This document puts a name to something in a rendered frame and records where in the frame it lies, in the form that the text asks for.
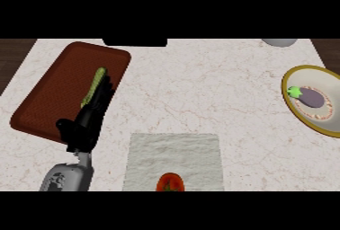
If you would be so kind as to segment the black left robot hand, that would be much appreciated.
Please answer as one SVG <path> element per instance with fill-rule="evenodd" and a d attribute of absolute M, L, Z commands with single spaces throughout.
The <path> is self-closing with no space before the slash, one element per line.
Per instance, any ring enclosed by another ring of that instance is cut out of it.
<path fill-rule="evenodd" d="M 112 95 L 111 78 L 105 75 L 99 81 L 90 102 L 80 109 L 75 120 L 57 120 L 56 127 L 59 129 L 60 140 L 68 145 L 68 152 L 91 152 L 97 143 L 102 121 Z"/>

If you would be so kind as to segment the dark red placemat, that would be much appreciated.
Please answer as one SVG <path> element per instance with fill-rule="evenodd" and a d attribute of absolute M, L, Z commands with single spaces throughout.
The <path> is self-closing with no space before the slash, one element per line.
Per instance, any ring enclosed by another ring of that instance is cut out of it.
<path fill-rule="evenodd" d="M 121 49 L 72 42 L 12 115 L 10 127 L 60 143 L 56 121 L 75 119 L 96 70 L 108 69 L 112 88 L 117 88 L 130 59 L 130 53 Z"/>

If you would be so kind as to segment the white textured placemat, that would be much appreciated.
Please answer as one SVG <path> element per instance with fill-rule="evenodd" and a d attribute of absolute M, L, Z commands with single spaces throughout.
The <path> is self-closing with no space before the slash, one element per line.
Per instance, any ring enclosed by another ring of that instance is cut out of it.
<path fill-rule="evenodd" d="M 223 167 L 214 134 L 133 134 L 124 190 L 154 191 L 165 173 L 176 173 L 185 191 L 222 191 Z"/>

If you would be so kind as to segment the purple eggplant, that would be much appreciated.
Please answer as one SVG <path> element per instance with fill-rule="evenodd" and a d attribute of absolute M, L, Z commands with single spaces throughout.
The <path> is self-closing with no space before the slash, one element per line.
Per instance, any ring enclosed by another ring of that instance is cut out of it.
<path fill-rule="evenodd" d="M 325 103 L 321 93 L 309 88 L 291 86 L 287 93 L 291 98 L 297 99 L 310 108 L 321 108 Z"/>

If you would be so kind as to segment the gold-rimmed white bowl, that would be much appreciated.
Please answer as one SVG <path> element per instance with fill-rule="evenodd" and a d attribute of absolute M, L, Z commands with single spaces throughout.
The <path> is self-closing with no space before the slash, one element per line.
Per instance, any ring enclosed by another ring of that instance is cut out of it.
<path fill-rule="evenodd" d="M 284 74 L 281 94 L 300 121 L 340 138 L 340 75 L 319 66 L 295 66 Z"/>

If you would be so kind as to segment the green cucumber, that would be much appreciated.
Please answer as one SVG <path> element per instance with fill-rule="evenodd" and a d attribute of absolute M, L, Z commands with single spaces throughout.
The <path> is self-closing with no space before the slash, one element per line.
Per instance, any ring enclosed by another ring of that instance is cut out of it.
<path fill-rule="evenodd" d="M 103 79 L 106 75 L 106 68 L 105 67 L 100 67 L 94 73 L 94 77 L 93 77 L 93 81 L 91 81 L 91 85 L 90 85 L 90 88 L 89 88 L 89 91 L 87 91 L 87 94 L 81 100 L 81 106 L 86 106 L 90 101 L 91 101 L 91 98 L 93 98 L 93 94 L 94 94 L 94 91 L 97 89 L 97 86 L 99 86 L 99 83 L 100 83 L 100 80 Z"/>

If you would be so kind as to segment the red tomato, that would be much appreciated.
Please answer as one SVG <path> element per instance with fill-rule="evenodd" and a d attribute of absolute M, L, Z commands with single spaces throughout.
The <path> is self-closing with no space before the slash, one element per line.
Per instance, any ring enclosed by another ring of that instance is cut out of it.
<path fill-rule="evenodd" d="M 183 180 L 180 176 L 173 172 L 165 173 L 157 182 L 155 190 L 157 191 L 183 191 L 185 184 L 183 184 Z"/>

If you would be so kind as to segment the grey round object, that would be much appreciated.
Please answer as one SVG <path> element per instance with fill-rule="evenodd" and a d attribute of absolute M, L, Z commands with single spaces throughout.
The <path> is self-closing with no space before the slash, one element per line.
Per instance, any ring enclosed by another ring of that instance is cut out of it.
<path fill-rule="evenodd" d="M 269 46 L 279 48 L 290 47 L 295 43 L 295 39 L 263 39 L 263 41 Z"/>

